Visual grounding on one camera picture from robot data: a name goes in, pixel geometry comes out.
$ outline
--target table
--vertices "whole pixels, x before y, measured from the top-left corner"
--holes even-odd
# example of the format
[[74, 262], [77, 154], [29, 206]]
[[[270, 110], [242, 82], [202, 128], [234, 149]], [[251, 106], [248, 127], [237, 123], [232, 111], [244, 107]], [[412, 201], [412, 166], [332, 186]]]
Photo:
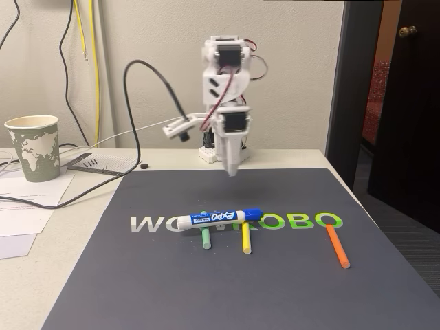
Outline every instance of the table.
[[[13, 149], [2, 150], [15, 154]], [[135, 157], [134, 149], [93, 151]], [[205, 163], [197, 152], [195, 149], [143, 149], [142, 161], [150, 168], [137, 171], [222, 168], [219, 162]], [[62, 164], [69, 158], [62, 157]], [[328, 168], [359, 202], [319, 150], [251, 151], [251, 158], [241, 168]], [[74, 173], [75, 178], [61, 201], [71, 199], [108, 178], [80, 171], [68, 173]], [[72, 205], [55, 210], [28, 256], [0, 260], [0, 328], [41, 328], [119, 182], [120, 179], [115, 180]]]

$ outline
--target orange marker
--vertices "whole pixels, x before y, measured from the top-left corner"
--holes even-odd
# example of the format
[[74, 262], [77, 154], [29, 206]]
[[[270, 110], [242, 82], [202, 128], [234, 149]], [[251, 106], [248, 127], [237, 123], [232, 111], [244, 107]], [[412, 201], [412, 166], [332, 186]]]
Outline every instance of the orange marker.
[[325, 225], [327, 232], [329, 233], [331, 242], [333, 247], [335, 248], [336, 255], [338, 256], [339, 262], [341, 263], [342, 268], [349, 268], [350, 262], [344, 252], [344, 248], [342, 247], [341, 242], [336, 234], [335, 228], [332, 225]]

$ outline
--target marker label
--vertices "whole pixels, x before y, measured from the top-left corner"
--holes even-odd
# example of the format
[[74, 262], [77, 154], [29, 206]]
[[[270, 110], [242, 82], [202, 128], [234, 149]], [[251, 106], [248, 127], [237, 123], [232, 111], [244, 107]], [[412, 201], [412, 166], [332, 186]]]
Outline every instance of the marker label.
[[192, 214], [191, 223], [193, 225], [206, 222], [221, 222], [229, 220], [237, 220], [237, 212], [225, 211], [225, 212], [211, 212], [205, 214]]

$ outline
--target dry erase marker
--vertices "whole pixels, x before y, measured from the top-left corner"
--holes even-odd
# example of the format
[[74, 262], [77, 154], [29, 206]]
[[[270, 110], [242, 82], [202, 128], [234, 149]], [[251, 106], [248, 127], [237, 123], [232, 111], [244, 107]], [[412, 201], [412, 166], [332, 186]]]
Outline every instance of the dry erase marker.
[[259, 208], [247, 208], [243, 211], [207, 212], [206, 214], [184, 215], [177, 218], [177, 228], [191, 228], [243, 223], [244, 221], [260, 221], [263, 213]]

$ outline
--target yellow cable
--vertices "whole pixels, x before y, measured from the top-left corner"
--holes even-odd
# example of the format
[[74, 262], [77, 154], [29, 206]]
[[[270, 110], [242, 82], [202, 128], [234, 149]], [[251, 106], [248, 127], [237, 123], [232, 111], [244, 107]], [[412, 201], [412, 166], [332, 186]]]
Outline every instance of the yellow cable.
[[96, 128], [95, 128], [95, 143], [99, 141], [99, 126], [100, 126], [100, 88], [99, 88], [99, 71], [98, 71], [98, 59], [96, 58], [96, 45], [95, 45], [95, 29], [94, 29], [94, 3], [93, 0], [89, 0], [89, 18], [90, 18], [90, 35], [91, 35], [91, 48], [93, 50], [93, 64], [95, 66], [95, 79], [96, 79]]
[[80, 11], [78, 9], [77, 0], [74, 0], [74, 4], [75, 4], [76, 19], [78, 20], [78, 27], [80, 29], [80, 35], [81, 35], [82, 53], [84, 54], [84, 59], [87, 61], [88, 58], [87, 58], [87, 49], [85, 47], [83, 24], [81, 23]]

